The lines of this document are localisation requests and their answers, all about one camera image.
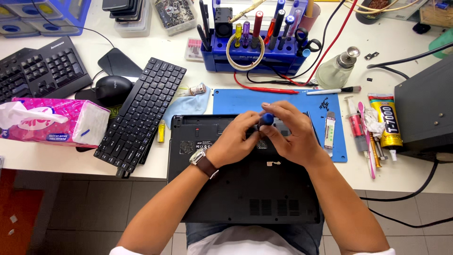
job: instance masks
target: computer mouse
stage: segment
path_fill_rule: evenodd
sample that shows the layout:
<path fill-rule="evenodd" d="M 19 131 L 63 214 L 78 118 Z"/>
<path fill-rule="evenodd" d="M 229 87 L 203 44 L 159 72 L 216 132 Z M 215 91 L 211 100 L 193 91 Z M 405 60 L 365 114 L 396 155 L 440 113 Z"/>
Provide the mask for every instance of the computer mouse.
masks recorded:
<path fill-rule="evenodd" d="M 122 76 L 110 75 L 102 77 L 96 82 L 96 98 L 112 98 L 119 95 L 127 96 L 132 90 L 132 87 L 132 82 Z"/>

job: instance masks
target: white shirt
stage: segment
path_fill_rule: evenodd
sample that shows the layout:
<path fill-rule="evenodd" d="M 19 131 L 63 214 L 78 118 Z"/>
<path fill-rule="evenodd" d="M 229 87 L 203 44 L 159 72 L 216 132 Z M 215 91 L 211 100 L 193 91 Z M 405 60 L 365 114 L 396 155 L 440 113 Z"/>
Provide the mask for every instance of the white shirt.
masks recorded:
<path fill-rule="evenodd" d="M 305 255 L 292 247 L 276 232 L 260 226 L 233 226 L 189 245 L 188 255 Z M 357 253 L 356 255 L 395 255 L 390 249 L 378 253 Z M 119 246 L 110 255 L 139 255 Z"/>

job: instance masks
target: lenovo keyboard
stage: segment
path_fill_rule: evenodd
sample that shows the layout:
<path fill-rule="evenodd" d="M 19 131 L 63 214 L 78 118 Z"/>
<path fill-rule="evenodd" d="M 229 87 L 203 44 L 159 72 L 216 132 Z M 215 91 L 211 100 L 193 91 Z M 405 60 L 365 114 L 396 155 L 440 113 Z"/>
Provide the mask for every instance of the lenovo keyboard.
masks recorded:
<path fill-rule="evenodd" d="M 68 36 L 0 60 L 0 103 L 19 98 L 66 98 L 92 80 Z"/>
<path fill-rule="evenodd" d="M 118 167 L 117 177 L 129 178 L 141 162 L 186 71 L 159 59 L 149 60 L 94 152 Z"/>

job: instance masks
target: person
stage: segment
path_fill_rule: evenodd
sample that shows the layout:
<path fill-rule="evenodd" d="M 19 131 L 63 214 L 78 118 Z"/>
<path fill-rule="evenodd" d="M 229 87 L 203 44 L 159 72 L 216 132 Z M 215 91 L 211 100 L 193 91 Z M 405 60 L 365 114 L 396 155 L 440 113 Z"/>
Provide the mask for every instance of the person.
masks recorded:
<path fill-rule="evenodd" d="M 322 209 L 321 222 L 260 226 L 186 223 L 188 254 L 316 255 L 325 218 L 342 255 L 395 255 L 375 217 L 318 145 L 310 119 L 287 101 L 262 103 L 262 108 L 261 113 L 239 114 L 206 151 L 206 158 L 217 169 L 238 162 L 261 135 L 267 136 L 282 157 L 307 170 Z M 291 135 L 283 137 L 275 127 L 261 126 L 246 139 L 246 130 L 265 112 L 282 120 Z M 135 215 L 110 255 L 160 254 L 207 181 L 207 174 L 190 164 Z"/>

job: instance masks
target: white desk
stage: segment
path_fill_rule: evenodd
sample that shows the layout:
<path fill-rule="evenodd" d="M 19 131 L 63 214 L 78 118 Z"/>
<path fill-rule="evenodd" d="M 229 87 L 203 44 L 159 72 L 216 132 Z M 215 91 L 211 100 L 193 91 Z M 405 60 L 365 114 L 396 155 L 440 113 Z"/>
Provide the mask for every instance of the white desk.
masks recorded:
<path fill-rule="evenodd" d="M 184 59 L 187 38 L 198 38 L 196 29 L 168 37 L 159 25 L 158 15 L 153 11 L 151 35 L 149 37 L 124 39 L 113 29 L 114 21 L 108 18 L 108 12 L 101 10 L 101 4 L 102 0 L 92 0 L 85 26 L 101 32 L 112 41 L 115 47 L 123 51 L 140 67 L 144 67 L 150 57 L 156 57 L 187 68 L 188 71 L 184 77 L 183 85 L 193 86 L 204 82 L 212 89 L 239 88 L 233 80 L 232 73 L 207 72 L 203 63 L 188 62 Z M 310 38 L 321 40 L 327 19 L 336 8 L 337 3 L 322 2 L 318 4 L 321 6 L 322 11 L 310 31 Z M 273 11 L 275 7 L 264 6 L 263 8 Z M 346 7 L 342 7 L 332 19 L 326 36 L 327 45 L 331 43 L 337 34 L 348 10 Z M 201 15 L 198 16 L 198 23 L 202 24 Z M 403 59 L 425 52 L 428 50 L 428 44 L 437 38 L 441 32 L 440 28 L 433 27 L 428 33 L 419 35 L 412 31 L 414 24 L 407 21 L 383 18 L 374 25 L 363 25 L 357 21 L 353 13 L 342 35 L 330 49 L 324 61 L 345 51 L 349 46 L 357 46 L 361 50 L 362 54 L 357 59 L 347 86 L 361 85 L 362 92 L 355 94 L 354 99 L 356 102 L 362 101 L 367 105 L 367 93 L 393 93 L 394 86 L 404 79 L 382 69 L 367 70 L 366 65 Z M 0 51 L 0 59 L 23 47 L 40 48 L 55 39 L 43 36 L 22 39 L 0 38 L 0 47 L 2 49 Z M 94 74 L 101 70 L 97 65 L 98 59 L 109 51 L 111 46 L 101 36 L 87 30 L 81 36 L 72 37 L 71 39 L 90 76 L 93 77 Z M 163 50 L 169 48 L 173 49 L 172 52 Z M 380 55 L 370 61 L 365 61 L 363 57 L 375 51 L 380 52 Z M 301 71 L 310 66 L 316 58 L 315 55 L 312 54 L 307 59 L 301 67 Z M 434 56 L 428 56 L 419 59 L 417 63 L 412 61 L 396 65 L 394 68 L 409 76 L 413 76 L 437 61 L 439 59 Z M 310 73 L 311 71 L 298 80 L 305 81 Z M 368 82 L 366 78 L 373 78 L 373 81 Z M 240 74 L 238 79 L 246 83 L 244 75 Z M 266 84 L 262 86 L 279 87 L 278 85 Z M 348 114 L 346 101 L 343 100 L 345 96 L 339 95 L 343 116 Z M 206 114 L 212 113 L 212 98 L 211 96 L 209 99 Z M 376 179 L 372 180 L 366 166 L 366 159 L 362 153 L 358 153 L 356 150 L 349 122 L 345 117 L 343 118 L 348 162 L 336 163 L 336 166 L 354 189 L 413 192 L 423 184 L 429 174 L 432 163 L 404 156 L 398 156 L 397 162 L 392 162 L 391 160 L 382 161 L 383 167 L 377 171 Z M 153 142 L 146 163 L 137 167 L 132 176 L 165 179 L 167 177 L 169 139 L 170 130 L 167 129 L 165 142 Z M 0 139 L 0 155 L 5 156 L 5 168 L 102 175 L 114 175 L 116 173 L 115 167 L 93 157 L 93 151 L 79 153 L 73 147 Z M 453 193 L 452 165 L 439 165 L 434 178 L 425 191 Z"/>

